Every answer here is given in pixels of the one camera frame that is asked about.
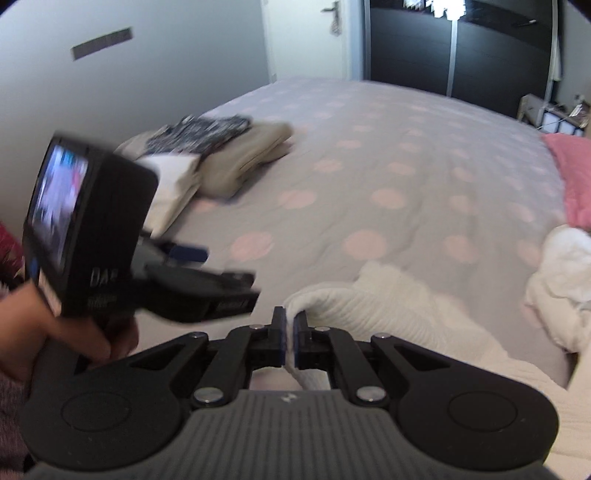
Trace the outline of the person's left hand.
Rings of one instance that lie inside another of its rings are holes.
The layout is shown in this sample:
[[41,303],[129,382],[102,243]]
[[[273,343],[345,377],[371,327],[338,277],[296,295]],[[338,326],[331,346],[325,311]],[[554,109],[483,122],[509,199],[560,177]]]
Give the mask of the person's left hand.
[[138,345],[139,332],[137,323],[131,321],[116,340],[109,341],[89,318],[56,317],[29,282],[1,300],[2,373],[15,381],[28,380],[35,358],[48,340],[104,364],[131,353]]

